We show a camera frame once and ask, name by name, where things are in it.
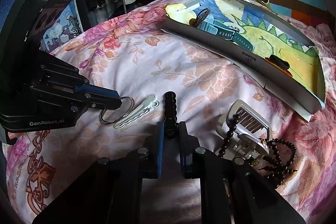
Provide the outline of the floral pink bed quilt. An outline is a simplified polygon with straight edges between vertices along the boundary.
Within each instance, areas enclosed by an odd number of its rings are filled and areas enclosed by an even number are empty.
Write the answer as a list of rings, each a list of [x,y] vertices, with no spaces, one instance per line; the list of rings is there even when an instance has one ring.
[[[305,121],[234,63],[161,31],[166,6],[188,1],[154,1],[91,28],[54,54],[95,85],[136,103],[175,92],[179,120],[213,151],[222,143],[217,118],[243,100],[270,123],[274,137],[296,147],[295,173],[278,192],[307,223],[335,223],[335,39],[329,27],[290,21],[317,46],[326,80],[325,108]],[[4,182],[19,219],[31,223],[96,159],[118,159],[139,147],[162,116],[159,107],[117,130],[102,125],[97,111],[88,111],[73,128],[18,134],[15,145],[2,149]]]

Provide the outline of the black hair claw clip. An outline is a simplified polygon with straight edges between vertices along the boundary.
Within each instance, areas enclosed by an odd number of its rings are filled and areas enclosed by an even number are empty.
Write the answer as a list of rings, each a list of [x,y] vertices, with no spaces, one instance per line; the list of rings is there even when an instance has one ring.
[[[280,57],[276,55],[270,55],[268,59],[271,63],[273,63],[274,65],[278,66],[279,68],[283,70],[288,70],[290,68],[290,65],[287,61],[281,59]]]

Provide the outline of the black knobbed hair clip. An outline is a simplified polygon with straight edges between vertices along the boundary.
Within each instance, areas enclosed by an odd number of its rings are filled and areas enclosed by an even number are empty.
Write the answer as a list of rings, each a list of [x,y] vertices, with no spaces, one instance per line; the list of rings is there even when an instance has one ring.
[[[166,92],[164,98],[164,125],[165,137],[173,139],[178,128],[177,122],[177,100],[175,92]]]

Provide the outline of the blue wrist watch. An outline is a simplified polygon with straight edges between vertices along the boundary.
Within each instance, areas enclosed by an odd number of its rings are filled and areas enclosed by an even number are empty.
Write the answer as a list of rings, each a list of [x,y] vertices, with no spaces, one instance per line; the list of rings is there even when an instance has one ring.
[[[222,23],[221,21],[216,19],[206,19],[198,26],[198,29],[208,32],[209,34],[218,36],[224,40],[236,43],[237,45],[249,52],[253,52],[254,50],[254,46],[252,45],[252,43],[244,38],[244,36],[242,36],[242,34],[240,33],[242,28],[239,28],[239,26],[235,23]]]

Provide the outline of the grey box with dinosaur drawing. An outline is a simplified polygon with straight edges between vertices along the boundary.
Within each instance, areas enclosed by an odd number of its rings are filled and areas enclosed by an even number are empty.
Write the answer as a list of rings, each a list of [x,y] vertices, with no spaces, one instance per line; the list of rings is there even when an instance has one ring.
[[[254,46],[253,52],[198,29],[206,19],[237,24],[242,36]],[[317,47],[274,13],[243,0],[191,0],[166,7],[165,27],[233,60],[303,118],[324,109],[325,78]],[[290,68],[274,65],[270,55],[287,61]]]

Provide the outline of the silver hair clips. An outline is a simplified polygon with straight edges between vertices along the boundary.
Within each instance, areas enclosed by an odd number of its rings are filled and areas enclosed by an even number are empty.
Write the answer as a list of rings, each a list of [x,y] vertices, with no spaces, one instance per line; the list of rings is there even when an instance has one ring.
[[[150,113],[159,106],[159,101],[155,94],[150,94],[140,105],[138,105],[134,110],[132,110],[125,118],[117,121],[113,127],[115,129],[121,129],[132,122],[138,120],[144,115]]]

